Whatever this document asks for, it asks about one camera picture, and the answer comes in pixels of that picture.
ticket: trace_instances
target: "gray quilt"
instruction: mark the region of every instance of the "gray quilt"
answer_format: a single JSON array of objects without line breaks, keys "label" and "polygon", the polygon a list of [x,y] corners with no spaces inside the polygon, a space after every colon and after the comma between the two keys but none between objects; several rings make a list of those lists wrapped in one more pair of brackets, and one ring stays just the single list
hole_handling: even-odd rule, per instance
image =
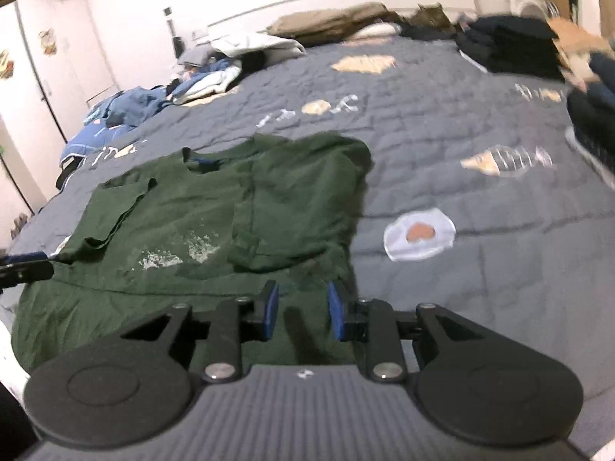
[{"label": "gray quilt", "polygon": [[[380,74],[331,68],[356,55],[392,55],[396,64]],[[452,43],[310,49],[210,104],[169,107],[118,141],[117,154],[88,156],[12,252],[53,252],[99,183],[181,147],[213,152],[256,131],[298,138],[338,130],[367,143],[375,161],[352,244],[360,295],[399,310],[438,303],[566,363],[587,397],[572,439],[592,453],[615,437],[615,193],[568,147],[562,88],[483,73]],[[318,100],[330,108],[306,105]],[[499,146],[524,148],[533,163],[500,165],[499,176],[460,163],[506,150]],[[385,227],[432,207],[454,222],[453,247],[391,261]]]}]

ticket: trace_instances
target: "ribbed gray surface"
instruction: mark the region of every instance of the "ribbed gray surface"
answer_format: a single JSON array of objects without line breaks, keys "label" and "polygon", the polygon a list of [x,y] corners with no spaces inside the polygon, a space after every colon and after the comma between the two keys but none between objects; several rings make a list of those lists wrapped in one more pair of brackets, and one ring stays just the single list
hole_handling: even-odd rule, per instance
[{"label": "ribbed gray surface", "polygon": [[399,386],[354,366],[254,366],[209,387],[186,418],[149,442],[106,453],[43,444],[31,461],[581,460],[564,443],[529,451],[463,444],[435,429]]}]

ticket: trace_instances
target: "tabby cat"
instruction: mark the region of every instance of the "tabby cat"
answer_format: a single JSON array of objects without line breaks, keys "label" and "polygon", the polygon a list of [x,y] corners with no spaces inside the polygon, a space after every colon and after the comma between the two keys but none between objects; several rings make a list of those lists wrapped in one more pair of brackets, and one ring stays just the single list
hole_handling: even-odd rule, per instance
[{"label": "tabby cat", "polygon": [[423,6],[419,4],[419,10],[408,19],[413,26],[427,26],[441,31],[454,31],[454,26],[442,9],[441,3]]}]

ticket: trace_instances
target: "wardrobe door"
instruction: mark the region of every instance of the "wardrobe door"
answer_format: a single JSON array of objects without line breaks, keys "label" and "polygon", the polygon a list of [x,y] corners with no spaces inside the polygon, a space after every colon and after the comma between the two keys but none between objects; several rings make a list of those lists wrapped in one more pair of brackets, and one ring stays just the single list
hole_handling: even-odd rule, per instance
[{"label": "wardrobe door", "polygon": [[87,115],[87,96],[70,60],[56,0],[18,0],[23,32],[53,114],[70,140]]},{"label": "wardrobe door", "polygon": [[85,0],[52,0],[52,3],[60,10],[58,32],[68,44],[68,57],[85,94],[85,101],[91,101],[113,88],[115,81],[98,41],[89,7]]},{"label": "wardrobe door", "polygon": [[13,76],[0,79],[0,146],[14,151],[45,198],[57,194],[65,142],[53,121],[30,64],[15,4],[0,7],[0,52],[14,61]]}]

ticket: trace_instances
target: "pillow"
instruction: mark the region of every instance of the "pillow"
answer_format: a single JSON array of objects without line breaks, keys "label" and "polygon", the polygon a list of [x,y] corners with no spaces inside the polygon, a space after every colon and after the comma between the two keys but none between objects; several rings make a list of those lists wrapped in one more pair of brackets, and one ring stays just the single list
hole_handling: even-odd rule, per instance
[{"label": "pillow", "polygon": [[346,40],[362,40],[364,38],[374,38],[376,36],[397,36],[402,28],[394,22],[376,22],[370,24],[354,34],[346,37]]},{"label": "pillow", "polygon": [[186,50],[177,59],[177,63],[184,66],[205,66],[209,63],[210,58],[215,55],[216,51],[210,43],[199,45],[196,48]]}]

